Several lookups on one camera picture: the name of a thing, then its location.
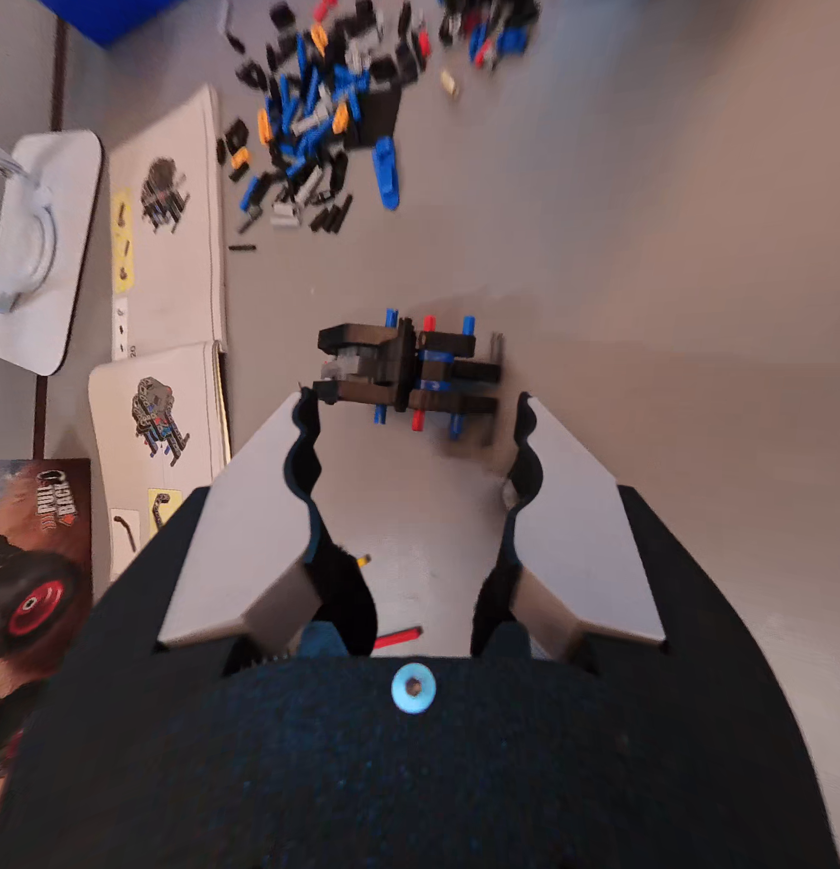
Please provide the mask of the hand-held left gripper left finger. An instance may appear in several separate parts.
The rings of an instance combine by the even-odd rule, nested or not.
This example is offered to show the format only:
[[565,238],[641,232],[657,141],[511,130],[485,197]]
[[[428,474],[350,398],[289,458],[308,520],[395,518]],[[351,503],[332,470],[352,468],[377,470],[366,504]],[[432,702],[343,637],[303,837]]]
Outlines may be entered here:
[[245,636],[277,655],[310,621],[321,605],[307,570],[322,533],[319,434],[317,395],[302,388],[219,473],[157,637],[163,646]]

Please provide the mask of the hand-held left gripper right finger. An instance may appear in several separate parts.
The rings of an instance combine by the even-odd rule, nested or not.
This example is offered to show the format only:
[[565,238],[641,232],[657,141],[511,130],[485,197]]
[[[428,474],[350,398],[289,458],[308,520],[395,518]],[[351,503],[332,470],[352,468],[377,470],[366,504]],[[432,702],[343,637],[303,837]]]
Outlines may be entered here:
[[615,476],[542,404],[517,403],[501,554],[515,565],[512,614],[547,659],[587,635],[666,640]]

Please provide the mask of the black lego chassis assembly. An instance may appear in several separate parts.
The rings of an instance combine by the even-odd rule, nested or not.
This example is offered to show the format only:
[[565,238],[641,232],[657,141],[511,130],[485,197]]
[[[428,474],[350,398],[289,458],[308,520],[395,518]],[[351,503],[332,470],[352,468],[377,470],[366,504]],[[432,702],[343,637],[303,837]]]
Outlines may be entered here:
[[438,330],[434,316],[418,329],[390,309],[384,325],[348,322],[320,330],[317,347],[328,360],[312,387],[325,404],[371,406],[377,425],[386,422],[389,409],[409,412],[417,432],[424,430],[427,415],[447,415],[451,441],[462,438],[469,418],[482,418],[483,443],[491,442],[505,338],[493,332],[487,357],[477,358],[473,316],[452,333]]

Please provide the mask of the monster truck lego box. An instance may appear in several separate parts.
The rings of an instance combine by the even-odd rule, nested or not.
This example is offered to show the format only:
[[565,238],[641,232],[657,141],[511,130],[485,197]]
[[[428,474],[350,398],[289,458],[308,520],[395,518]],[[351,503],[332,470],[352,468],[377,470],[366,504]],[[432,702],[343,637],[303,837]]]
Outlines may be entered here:
[[92,602],[90,461],[0,461],[0,781]]

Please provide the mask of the lego instruction booklet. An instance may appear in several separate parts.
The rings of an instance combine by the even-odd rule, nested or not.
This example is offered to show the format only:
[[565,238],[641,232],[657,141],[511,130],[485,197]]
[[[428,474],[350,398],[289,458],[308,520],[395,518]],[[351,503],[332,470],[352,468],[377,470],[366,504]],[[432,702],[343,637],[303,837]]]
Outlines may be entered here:
[[204,84],[109,157],[111,360],[88,398],[110,582],[230,462],[218,120]]

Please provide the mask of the pile of lego beams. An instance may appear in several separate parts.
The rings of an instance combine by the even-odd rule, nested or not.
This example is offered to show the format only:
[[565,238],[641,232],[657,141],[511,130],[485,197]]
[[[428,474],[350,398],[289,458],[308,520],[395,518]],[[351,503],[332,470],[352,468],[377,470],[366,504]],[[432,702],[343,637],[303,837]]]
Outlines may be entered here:
[[382,2],[366,1],[336,16],[339,2],[316,2],[303,27],[290,2],[275,2],[258,62],[231,26],[233,5],[223,3],[219,34],[241,58],[238,81],[262,97],[254,121],[239,117],[216,138],[217,164],[230,182],[246,182],[237,235],[261,220],[338,234],[354,201],[346,183],[355,151],[371,158],[384,210],[397,211],[396,121],[431,51],[423,11],[400,2],[389,17]]

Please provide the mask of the pile of small lego pins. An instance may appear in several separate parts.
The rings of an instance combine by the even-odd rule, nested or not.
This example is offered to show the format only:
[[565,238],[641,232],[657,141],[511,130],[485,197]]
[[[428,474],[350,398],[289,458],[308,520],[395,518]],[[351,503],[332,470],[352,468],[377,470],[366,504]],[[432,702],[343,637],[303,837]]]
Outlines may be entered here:
[[522,56],[541,15],[538,1],[439,1],[438,39],[445,49],[463,44],[477,70],[495,73],[506,57]]

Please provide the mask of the white lamp base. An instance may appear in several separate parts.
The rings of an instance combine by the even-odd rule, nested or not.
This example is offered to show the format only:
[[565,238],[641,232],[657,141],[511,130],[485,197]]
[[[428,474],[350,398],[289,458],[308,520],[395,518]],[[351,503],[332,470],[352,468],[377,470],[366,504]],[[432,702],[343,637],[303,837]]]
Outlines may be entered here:
[[0,147],[0,359],[38,376],[66,357],[103,159],[88,129]]

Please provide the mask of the blue bin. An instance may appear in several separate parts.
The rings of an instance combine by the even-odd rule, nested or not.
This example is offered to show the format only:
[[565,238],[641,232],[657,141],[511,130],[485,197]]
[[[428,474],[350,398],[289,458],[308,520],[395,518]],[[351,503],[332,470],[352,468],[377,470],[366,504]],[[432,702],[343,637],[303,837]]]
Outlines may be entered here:
[[42,1],[58,19],[101,48],[148,23],[179,1]]

